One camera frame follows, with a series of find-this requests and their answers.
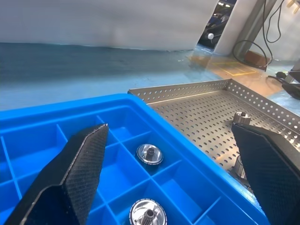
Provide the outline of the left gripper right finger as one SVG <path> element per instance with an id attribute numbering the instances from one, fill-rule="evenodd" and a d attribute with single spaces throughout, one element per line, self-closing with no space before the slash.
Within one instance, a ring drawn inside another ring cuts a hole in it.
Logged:
<path id="1" fill-rule="evenodd" d="M 282 135 L 232 126 L 247 180 L 272 225 L 300 223 L 300 153 Z"/>

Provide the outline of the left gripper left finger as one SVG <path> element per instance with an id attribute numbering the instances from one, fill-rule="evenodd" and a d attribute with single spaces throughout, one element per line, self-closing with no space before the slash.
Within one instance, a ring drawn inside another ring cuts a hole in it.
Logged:
<path id="1" fill-rule="evenodd" d="M 99 185 L 109 127 L 72 135 L 38 174 L 5 221 L 7 225 L 84 225 Z"/>

